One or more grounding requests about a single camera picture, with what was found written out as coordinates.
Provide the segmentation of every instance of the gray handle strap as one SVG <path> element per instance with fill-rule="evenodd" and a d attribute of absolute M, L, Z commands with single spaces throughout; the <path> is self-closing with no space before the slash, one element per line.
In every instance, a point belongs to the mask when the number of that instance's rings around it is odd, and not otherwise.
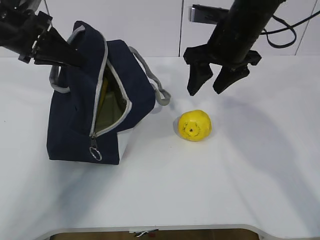
<path fill-rule="evenodd" d="M 81 25 L 76 30 L 74 30 L 73 33 L 71 34 L 71 36 L 68 38 L 67 43 L 70 44 L 75 39 L 75 37 L 78 35 L 78 33 L 83 32 L 84 30 L 86 30 L 86 29 L 83 25 Z M 49 75 L 49 82 L 50 82 L 51 87 L 61 94 L 69 93 L 70 92 L 69 87 L 61 87 L 58 85 L 58 78 L 59 78 L 59 67 L 52 66 L 51 71 L 50 71 L 50 75 Z"/>
<path fill-rule="evenodd" d="M 161 106 L 166 106 L 170 103 L 171 95 L 168 91 L 163 89 L 160 80 L 153 74 L 153 72 L 150 70 L 149 66 L 147 65 L 144 58 L 139 54 L 139 52 L 134 49 L 132 46 L 129 46 L 130 51 L 133 53 L 133 55 L 139 60 L 139 62 L 142 64 L 145 70 L 145 74 L 148 78 L 152 79 L 157 87 L 151 83 L 154 91 L 155 91 L 155 99 Z"/>

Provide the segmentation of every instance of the navy blue bag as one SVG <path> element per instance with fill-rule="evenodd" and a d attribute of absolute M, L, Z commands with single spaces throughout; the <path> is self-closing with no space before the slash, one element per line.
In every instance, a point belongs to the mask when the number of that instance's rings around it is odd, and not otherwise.
<path fill-rule="evenodd" d="M 171 96 L 139 53 L 122 40 L 106 41 L 77 21 L 68 42 L 87 62 L 81 68 L 51 69 L 55 91 L 47 133 L 49 158 L 118 165 L 132 129 L 154 108 L 155 100 L 165 106 Z"/>

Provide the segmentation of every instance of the zipper pull ring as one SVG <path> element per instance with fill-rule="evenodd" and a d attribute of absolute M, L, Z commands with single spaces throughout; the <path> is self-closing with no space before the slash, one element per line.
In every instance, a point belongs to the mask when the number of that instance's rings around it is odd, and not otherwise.
<path fill-rule="evenodd" d="M 102 155 L 98 150 L 98 145 L 97 145 L 97 140 L 96 140 L 96 135 L 93 134 L 91 136 L 91 147 L 89 147 L 89 151 L 92 155 L 92 157 L 97 160 L 97 161 L 101 161 L 102 160 Z"/>

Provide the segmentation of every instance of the yellow ball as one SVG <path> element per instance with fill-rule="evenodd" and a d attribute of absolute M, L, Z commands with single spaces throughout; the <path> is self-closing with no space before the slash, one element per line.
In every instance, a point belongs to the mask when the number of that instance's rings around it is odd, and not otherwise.
<path fill-rule="evenodd" d="M 202 110 L 188 111 L 181 115 L 178 131 L 184 139 L 193 142 L 201 141 L 212 131 L 210 117 Z"/>

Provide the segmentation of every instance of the bag opening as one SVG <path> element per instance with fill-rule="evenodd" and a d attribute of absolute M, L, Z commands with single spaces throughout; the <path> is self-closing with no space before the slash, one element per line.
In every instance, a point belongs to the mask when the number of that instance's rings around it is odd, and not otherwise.
<path fill-rule="evenodd" d="M 125 113 L 126 107 L 127 101 L 122 95 L 115 76 L 106 65 L 94 131 L 97 133 L 115 124 Z"/>

